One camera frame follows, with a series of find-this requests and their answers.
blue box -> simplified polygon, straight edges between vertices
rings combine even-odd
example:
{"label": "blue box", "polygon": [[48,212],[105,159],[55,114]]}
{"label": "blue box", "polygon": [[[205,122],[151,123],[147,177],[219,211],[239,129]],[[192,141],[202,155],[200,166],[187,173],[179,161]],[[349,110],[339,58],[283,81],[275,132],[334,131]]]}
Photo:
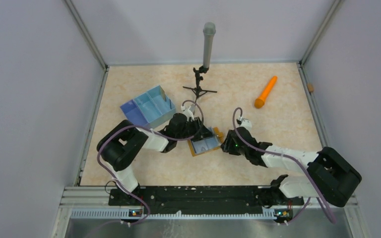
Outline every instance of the blue box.
{"label": "blue box", "polygon": [[221,146],[222,141],[220,141],[220,139],[217,137],[217,135],[214,132],[214,129],[210,127],[208,128],[208,130],[210,130],[214,134],[213,137],[204,138],[203,140],[199,141],[190,140],[193,147],[193,151],[195,153],[194,156],[202,154],[204,152],[208,152],[214,148]]}
{"label": "blue box", "polygon": [[135,125],[156,128],[176,113],[175,104],[160,85],[121,106],[126,118]]}

gray microphone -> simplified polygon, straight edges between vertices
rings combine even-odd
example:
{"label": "gray microphone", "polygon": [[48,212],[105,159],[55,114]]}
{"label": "gray microphone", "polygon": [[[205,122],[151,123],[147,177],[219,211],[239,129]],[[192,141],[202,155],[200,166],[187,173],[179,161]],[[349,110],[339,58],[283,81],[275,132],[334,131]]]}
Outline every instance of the gray microphone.
{"label": "gray microphone", "polygon": [[209,62],[211,61],[211,50],[212,50],[212,40],[215,34],[215,24],[212,22],[207,22],[204,25],[204,58],[202,66],[204,68],[209,68]]}

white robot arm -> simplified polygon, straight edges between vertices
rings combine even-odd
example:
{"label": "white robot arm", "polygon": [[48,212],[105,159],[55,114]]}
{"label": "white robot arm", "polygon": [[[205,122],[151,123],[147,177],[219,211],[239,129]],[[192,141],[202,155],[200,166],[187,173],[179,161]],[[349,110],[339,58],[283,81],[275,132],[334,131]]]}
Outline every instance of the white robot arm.
{"label": "white robot arm", "polygon": [[[115,175],[115,178],[123,187],[132,192],[138,187],[131,163],[141,149],[154,150],[167,153],[176,147],[177,141],[169,140],[161,135],[171,138],[187,138],[191,135],[204,136],[199,132],[203,127],[199,118],[195,118],[192,111],[193,107],[181,106],[182,112],[173,115],[169,124],[161,131],[147,131],[141,128],[130,128],[119,133],[102,150],[101,156],[108,169]],[[97,145],[97,151],[117,131],[131,126],[128,120],[122,121],[111,132],[109,132]]]}
{"label": "white robot arm", "polygon": [[[324,147],[319,152],[308,152],[282,148],[269,142],[257,142],[250,134],[252,123],[248,119],[240,117],[237,123],[239,126],[236,130],[229,130],[221,145],[224,152],[244,155],[254,165],[280,167],[303,173],[296,162],[283,155],[292,156],[307,170],[325,199],[332,205],[343,207],[362,179],[360,174],[333,148]],[[265,152],[249,147],[237,136],[236,131],[245,142]],[[277,181],[279,189],[287,198],[319,197],[306,175],[283,175],[274,182]]]}

beige floor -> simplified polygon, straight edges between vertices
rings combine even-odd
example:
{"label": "beige floor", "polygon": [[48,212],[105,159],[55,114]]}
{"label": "beige floor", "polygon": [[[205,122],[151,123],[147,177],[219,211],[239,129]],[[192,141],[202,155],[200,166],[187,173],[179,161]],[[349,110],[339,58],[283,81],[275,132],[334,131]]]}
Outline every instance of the beige floor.
{"label": "beige floor", "polygon": [[[97,164],[96,145],[125,119],[119,106],[160,84],[180,109],[183,100],[194,100],[192,92],[182,88],[194,87],[193,66],[199,67],[110,67],[81,185],[104,185],[111,179]],[[255,98],[274,75],[278,81],[265,106],[256,109]],[[212,64],[201,86],[218,91],[198,100],[206,126],[217,126],[226,134],[232,128],[234,108],[242,107],[244,117],[252,121],[252,136],[258,141],[299,150],[321,149],[295,63]],[[141,150],[132,165],[141,185],[262,185],[285,173],[278,168],[253,166],[243,156],[232,156],[221,150],[192,157],[185,142],[179,142],[167,154]]]}

white wall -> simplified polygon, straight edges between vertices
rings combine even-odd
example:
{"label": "white wall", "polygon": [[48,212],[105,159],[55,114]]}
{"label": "white wall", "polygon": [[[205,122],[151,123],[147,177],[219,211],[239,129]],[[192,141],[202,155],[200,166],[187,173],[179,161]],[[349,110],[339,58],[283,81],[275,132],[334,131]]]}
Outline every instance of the white wall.
{"label": "white wall", "polygon": [[108,64],[300,60],[333,0],[73,0]]}
{"label": "white wall", "polygon": [[61,0],[0,0],[0,238],[50,235],[101,78]]}
{"label": "white wall", "polygon": [[356,194],[381,237],[381,1],[345,1],[307,71],[331,145],[363,176]]}

